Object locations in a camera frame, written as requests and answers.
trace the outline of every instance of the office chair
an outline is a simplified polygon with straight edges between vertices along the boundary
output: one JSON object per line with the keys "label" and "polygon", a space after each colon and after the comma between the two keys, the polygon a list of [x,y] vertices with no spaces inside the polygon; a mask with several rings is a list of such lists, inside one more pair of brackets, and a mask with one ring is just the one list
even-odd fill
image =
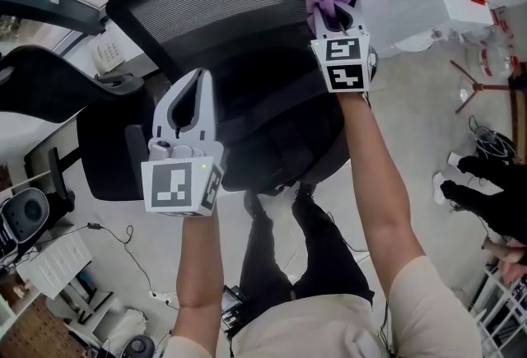
{"label": "office chair", "polygon": [[348,159],[337,99],[309,49],[305,0],[109,0],[106,12],[170,81],[211,71],[224,189],[316,184]]}
{"label": "office chair", "polygon": [[0,60],[0,110],[30,115],[51,123],[77,116],[78,150],[61,160],[49,153],[58,195],[68,192],[61,172],[79,158],[95,198],[109,201],[142,199],[128,155],[125,128],[140,124],[152,135],[154,104],[143,80],[109,75],[101,83],[55,53],[39,46],[21,46]]}

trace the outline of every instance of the white plastic bag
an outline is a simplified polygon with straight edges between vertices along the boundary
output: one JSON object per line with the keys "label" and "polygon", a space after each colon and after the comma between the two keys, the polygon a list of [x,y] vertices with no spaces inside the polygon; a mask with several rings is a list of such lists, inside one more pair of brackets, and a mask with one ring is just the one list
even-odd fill
{"label": "white plastic bag", "polygon": [[108,335],[104,345],[114,356],[121,356],[124,346],[134,336],[143,335],[147,328],[147,318],[141,311],[128,309],[121,321]]}

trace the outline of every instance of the concrete floor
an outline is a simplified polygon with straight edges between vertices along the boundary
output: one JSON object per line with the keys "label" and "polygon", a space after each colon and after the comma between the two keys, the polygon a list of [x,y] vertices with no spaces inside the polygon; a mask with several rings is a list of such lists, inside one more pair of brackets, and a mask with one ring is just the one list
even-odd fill
{"label": "concrete floor", "polygon": [[[468,86],[449,64],[451,58],[462,62],[462,49],[437,44],[425,52],[382,60],[373,82],[371,105],[407,185],[417,237],[445,284],[468,304],[488,259],[480,249],[485,230],[476,216],[467,212],[451,213],[447,204],[436,205],[431,196],[431,177],[445,167],[450,151],[464,154],[473,151],[469,115],[474,114],[480,123],[510,136],[511,108],[508,93],[487,92],[478,95],[462,114],[455,115],[460,105],[459,89]],[[73,149],[77,143],[75,126],[65,128],[51,143],[59,147],[61,155]],[[64,177],[67,186],[77,195],[77,207],[70,220],[78,225],[99,222],[122,238],[127,225],[133,225],[135,233],[129,249],[148,273],[154,290],[174,291],[180,260],[181,221],[146,214],[140,202],[95,200],[80,161]],[[291,215],[293,196],[294,189],[291,189],[276,198],[263,198],[263,204],[275,222],[277,262],[291,279],[296,279],[305,271],[306,252],[300,228]],[[366,246],[352,193],[349,164],[319,185],[315,201],[333,214],[354,248]],[[243,193],[224,195],[218,205],[225,281],[227,285],[236,285],[250,218],[243,208]],[[149,297],[145,277],[110,234],[83,230],[81,235],[93,255],[88,272],[96,284],[102,290],[114,291],[128,307],[143,311],[149,318],[147,331],[154,339],[161,339],[173,327],[176,311]],[[360,266],[375,291],[374,313],[380,326],[385,298],[367,254],[357,254],[357,260],[361,260]],[[219,356],[227,356],[223,339],[220,351]]]}

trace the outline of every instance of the leg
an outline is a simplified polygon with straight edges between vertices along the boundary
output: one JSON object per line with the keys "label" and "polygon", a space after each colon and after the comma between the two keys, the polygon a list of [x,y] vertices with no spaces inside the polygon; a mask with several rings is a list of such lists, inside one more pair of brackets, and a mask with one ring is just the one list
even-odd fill
{"label": "leg", "polygon": [[511,196],[508,193],[487,196],[452,181],[445,181],[441,185],[441,191],[448,200],[481,217],[498,234],[515,238],[520,236],[518,214],[514,213]]}
{"label": "leg", "polygon": [[301,187],[292,211],[304,232],[308,253],[307,270],[293,288],[296,296],[351,294],[371,303],[374,293],[366,277],[337,226],[315,204],[309,190]]}
{"label": "leg", "polygon": [[504,190],[518,189],[518,186],[523,185],[527,179],[527,169],[523,165],[502,165],[476,156],[461,158],[458,169],[461,172],[469,172],[479,178],[488,179]]}
{"label": "leg", "polygon": [[241,269],[240,290],[249,297],[244,324],[291,300],[292,285],[274,259],[273,221],[255,194],[245,194],[245,209],[253,217]]}

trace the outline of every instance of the black shoe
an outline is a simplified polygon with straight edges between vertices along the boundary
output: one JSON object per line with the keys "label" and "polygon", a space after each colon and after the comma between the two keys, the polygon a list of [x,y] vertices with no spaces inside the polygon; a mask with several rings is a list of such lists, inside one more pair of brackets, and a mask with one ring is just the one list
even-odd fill
{"label": "black shoe", "polygon": [[258,196],[250,191],[245,192],[244,207],[247,213],[255,220],[269,219]]}
{"label": "black shoe", "polygon": [[315,188],[316,185],[300,183],[300,187],[296,190],[296,199],[305,197],[313,199],[313,193],[315,192]]}

